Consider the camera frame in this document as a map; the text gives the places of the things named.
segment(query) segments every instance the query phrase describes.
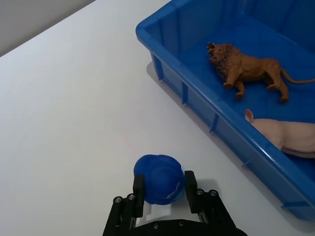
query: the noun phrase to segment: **blue storage tray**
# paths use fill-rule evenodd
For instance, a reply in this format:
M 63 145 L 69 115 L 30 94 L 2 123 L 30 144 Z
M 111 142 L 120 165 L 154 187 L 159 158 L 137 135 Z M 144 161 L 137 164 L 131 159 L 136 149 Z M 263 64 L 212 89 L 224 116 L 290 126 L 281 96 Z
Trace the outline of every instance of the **blue storage tray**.
M 244 119 L 315 123 L 315 84 L 289 86 L 289 102 L 262 82 L 245 97 L 225 90 L 209 63 L 208 42 L 232 43 L 243 53 L 276 58 L 295 80 L 315 77 L 315 1 L 173 0 L 141 22 L 139 39 L 156 73 L 300 219 L 315 221 L 315 160 L 284 155 Z

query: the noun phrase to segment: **screw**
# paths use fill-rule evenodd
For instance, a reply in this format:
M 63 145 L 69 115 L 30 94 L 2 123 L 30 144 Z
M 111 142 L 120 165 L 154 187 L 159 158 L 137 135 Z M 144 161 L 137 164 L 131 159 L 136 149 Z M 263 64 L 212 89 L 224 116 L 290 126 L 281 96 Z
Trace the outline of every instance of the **screw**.
M 154 228 L 155 230 L 157 230 L 158 227 L 159 227 L 158 223 L 153 224 L 153 228 Z
M 210 195 L 215 196 L 215 195 L 217 195 L 217 192 L 216 191 L 210 191 Z
M 120 203 L 122 201 L 122 198 L 121 197 L 116 197 L 115 199 L 114 199 L 114 202 L 116 202 L 116 203 Z
M 128 196 L 128 199 L 129 200 L 133 200 L 135 198 L 135 196 L 133 195 L 133 194 L 130 194 L 129 196 Z
M 202 194 L 203 194 L 203 191 L 200 190 L 200 189 L 198 189 L 198 190 L 197 190 L 197 195 L 202 195 Z

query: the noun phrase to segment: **white tabletop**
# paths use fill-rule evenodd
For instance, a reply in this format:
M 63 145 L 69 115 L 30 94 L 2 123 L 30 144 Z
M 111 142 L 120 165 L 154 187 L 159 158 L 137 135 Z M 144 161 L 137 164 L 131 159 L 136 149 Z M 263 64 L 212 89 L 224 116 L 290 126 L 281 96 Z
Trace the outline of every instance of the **white tabletop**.
M 102 235 L 148 153 L 217 189 L 249 236 L 315 235 L 156 82 L 135 27 L 166 2 L 97 0 L 0 58 L 0 235 Z M 184 198 L 142 223 L 174 218 L 197 219 Z

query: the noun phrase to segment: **toy lion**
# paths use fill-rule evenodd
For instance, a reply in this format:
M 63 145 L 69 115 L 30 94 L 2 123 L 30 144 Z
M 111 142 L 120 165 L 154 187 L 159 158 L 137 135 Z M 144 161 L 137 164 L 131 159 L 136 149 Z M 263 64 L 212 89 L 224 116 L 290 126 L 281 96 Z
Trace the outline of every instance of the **toy lion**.
M 225 80 L 223 86 L 226 89 L 237 87 L 237 99 L 241 99 L 245 94 L 243 82 L 263 80 L 268 84 L 267 90 L 281 93 L 280 102 L 286 103 L 289 99 L 287 85 L 281 78 L 281 74 L 292 84 L 307 84 L 315 82 L 315 79 L 295 81 L 290 78 L 276 59 L 259 59 L 242 54 L 238 48 L 231 44 L 208 43 L 209 58 L 219 76 Z

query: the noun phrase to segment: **lion tail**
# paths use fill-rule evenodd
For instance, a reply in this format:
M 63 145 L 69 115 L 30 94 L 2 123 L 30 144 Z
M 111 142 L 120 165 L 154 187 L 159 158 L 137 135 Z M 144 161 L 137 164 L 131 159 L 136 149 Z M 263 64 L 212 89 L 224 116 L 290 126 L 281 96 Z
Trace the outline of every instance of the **lion tail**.
M 283 68 L 281 68 L 281 73 L 286 78 L 286 80 L 288 80 L 292 84 L 300 85 L 300 84 L 308 84 L 308 83 L 315 82 L 315 79 L 312 79 L 312 80 L 300 80 L 300 81 L 294 80 L 288 75 L 288 73 Z

